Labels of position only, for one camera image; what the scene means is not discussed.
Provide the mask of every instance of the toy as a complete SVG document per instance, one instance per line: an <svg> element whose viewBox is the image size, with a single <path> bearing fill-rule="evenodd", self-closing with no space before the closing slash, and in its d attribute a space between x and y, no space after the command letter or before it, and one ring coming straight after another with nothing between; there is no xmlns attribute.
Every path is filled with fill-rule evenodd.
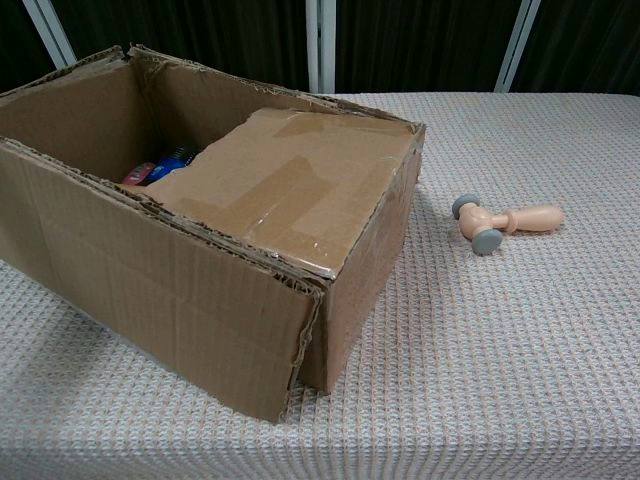
<svg viewBox="0 0 640 480"><path fill-rule="evenodd" d="M158 162L156 168L154 168L149 175L145 178L145 184L148 185L157 180L160 180L165 175L168 175L174 170L188 167L196 154L195 150L191 150L186 147L178 147L173 150L169 155L166 155L162 160Z"/></svg>
<svg viewBox="0 0 640 480"><path fill-rule="evenodd" d="M156 168L156 164L151 162L145 162L142 165L138 165L136 168L131 170L126 177L124 177L122 183L124 185L142 185L154 168Z"/></svg>
<svg viewBox="0 0 640 480"><path fill-rule="evenodd" d="M480 206L475 195L458 198L451 208L458 220L460 232L471 240L471 248L478 255L493 253L502 243L502 229L507 233L516 230L544 232L553 230L564 221L564 213L558 207L544 205L520 210L507 210L502 215L492 215Z"/></svg>

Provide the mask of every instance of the box flap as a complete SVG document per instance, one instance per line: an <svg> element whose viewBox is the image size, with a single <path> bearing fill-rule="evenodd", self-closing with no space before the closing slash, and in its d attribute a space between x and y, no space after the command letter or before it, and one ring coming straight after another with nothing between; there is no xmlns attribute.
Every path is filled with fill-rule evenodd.
<svg viewBox="0 0 640 480"><path fill-rule="evenodd" d="M405 122L261 109L144 193L335 279L413 141Z"/></svg>

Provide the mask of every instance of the hammer handle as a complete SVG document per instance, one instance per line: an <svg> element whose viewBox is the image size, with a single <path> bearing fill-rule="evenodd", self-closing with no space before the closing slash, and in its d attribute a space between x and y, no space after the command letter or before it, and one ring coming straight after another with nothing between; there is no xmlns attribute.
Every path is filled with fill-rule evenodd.
<svg viewBox="0 0 640 480"><path fill-rule="evenodd" d="M507 210L505 215L509 218L506 228L508 232L513 232L514 230L545 232L553 230L564 221L562 210L551 205Z"/></svg>

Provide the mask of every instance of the torn cardboard edge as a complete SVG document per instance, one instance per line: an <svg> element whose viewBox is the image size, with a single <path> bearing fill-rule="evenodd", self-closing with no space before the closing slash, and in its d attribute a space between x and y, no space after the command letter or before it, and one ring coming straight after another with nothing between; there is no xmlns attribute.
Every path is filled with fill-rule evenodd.
<svg viewBox="0 0 640 480"><path fill-rule="evenodd" d="M234 81L248 85L256 89L257 91L261 91L262 93L286 95L302 99L309 105L311 111L313 111L313 106L316 105L323 109L329 109L335 113L360 114L363 116L374 116L377 118L400 120L403 123L410 125L412 132L415 135L414 144L403 158L403 164L407 162L408 158L415 155L417 148L421 148L421 139L424 136L425 130L425 127L423 125L406 122L405 120L401 120L386 112L369 109L367 107L362 107L344 100L318 98L302 92L293 92L282 87L276 87L260 82L252 82L249 80L241 79L233 75L228 75L222 72L218 72L214 69L204 67L195 62L180 60L175 57L156 53L142 46L133 47L129 51L129 57L125 56L119 47L99 52L95 55L92 55L91 57L87 57L86 59L80 61L78 64L67 67L57 72L53 72L52 74L46 75L45 77L36 80L35 82L31 82L26 86L14 89L1 95L0 105L7 101L12 101L21 95L27 95L31 91L37 90L39 88L55 87L58 85L63 85L65 83L71 83L76 80L90 78L108 72L111 69L120 68L123 65L122 62L126 63L131 61L140 62L140 65L143 65L145 63L156 65L156 69L153 70L156 75L147 76L146 81L141 82L140 75L138 75L139 85L140 83L142 83L142 85L140 85L140 90L143 92L145 90L148 90L150 88L149 86L152 85L154 79L157 78L157 73L159 72L159 70L157 69L166 68L167 66L190 68L200 72L213 73L218 77L233 79ZM198 242L202 242L203 244L207 245L209 248L221 250L245 262L248 262L249 264L258 267L260 270L268 272L272 278L284 284L286 287L298 291L305 296L311 297L313 307L308 318L303 324L303 327L298 333L297 353L295 355L295 358L292 360L290 379L288 382L286 397L284 399L284 406L286 406L286 403L288 402L289 396L291 394L293 384L298 376L298 372L305 355L305 350L311 342L311 333L314 330L315 322L319 318L320 311L323 306L325 291L332 283L331 280L321 278L300 267L291 265L282 258L275 258L270 252L252 248L246 245L244 242L238 242L237 239L229 235L224 235L221 232L217 232L211 228L206 227L203 224L199 224L188 218L175 215L163 209L156 202L153 202L148 198L142 198L139 195L131 194L125 189L119 188L117 184L110 180L106 180L104 178L97 177L90 173L86 173L73 168L61 162L60 160L40 153L39 151L28 147L17 140L0 137L0 146L2 146L6 151L18 154L23 158L28 158L31 162L34 162L41 167L63 173L65 176L71 178L74 182L88 187L91 190L97 192L99 195L107 197L118 204L138 211L144 216L162 223L163 225L169 227L170 229L178 232L181 235L191 237ZM382 203L384 203L387 194L388 192L384 192L378 199L376 207L372 211L365 227L361 231L360 237L355 241L352 251L359 245L362 235L368 228L369 224L375 221L376 217L380 214L380 207ZM326 325L324 325L324 322L323 325L320 325L320 328L322 330L320 332L320 336L322 338L323 344L323 364L324 368L326 369L328 335L325 331Z"/></svg>

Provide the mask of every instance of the small cardboard box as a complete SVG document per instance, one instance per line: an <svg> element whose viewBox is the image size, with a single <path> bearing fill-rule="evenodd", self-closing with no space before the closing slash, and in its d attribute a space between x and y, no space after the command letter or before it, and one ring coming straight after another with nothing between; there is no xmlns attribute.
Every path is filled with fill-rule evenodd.
<svg viewBox="0 0 640 480"><path fill-rule="evenodd" d="M296 379L330 391L341 372L402 246L423 139L381 111L114 47L0 96L0 256L276 421ZM184 144L209 147L146 194L118 184Z"/></svg>

